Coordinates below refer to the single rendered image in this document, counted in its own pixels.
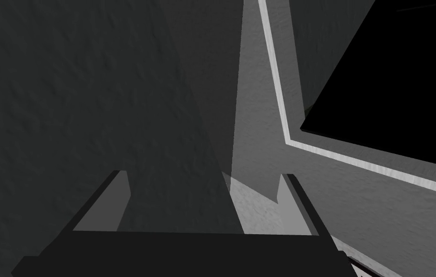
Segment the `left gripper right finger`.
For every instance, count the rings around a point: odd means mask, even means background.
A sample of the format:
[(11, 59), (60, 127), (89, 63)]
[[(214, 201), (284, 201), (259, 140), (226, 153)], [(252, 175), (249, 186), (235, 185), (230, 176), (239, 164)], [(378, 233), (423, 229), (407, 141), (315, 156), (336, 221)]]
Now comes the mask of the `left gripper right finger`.
[(319, 235), (311, 218), (311, 201), (293, 174), (280, 175), (277, 203), (286, 235)]

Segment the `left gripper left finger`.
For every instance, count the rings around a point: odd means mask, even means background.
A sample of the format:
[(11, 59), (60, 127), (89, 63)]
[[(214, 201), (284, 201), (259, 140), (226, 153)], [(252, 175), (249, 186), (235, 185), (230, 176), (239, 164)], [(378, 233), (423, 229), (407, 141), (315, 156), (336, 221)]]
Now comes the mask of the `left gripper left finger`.
[(63, 228), (63, 232), (117, 231), (130, 197), (127, 172), (112, 171)]

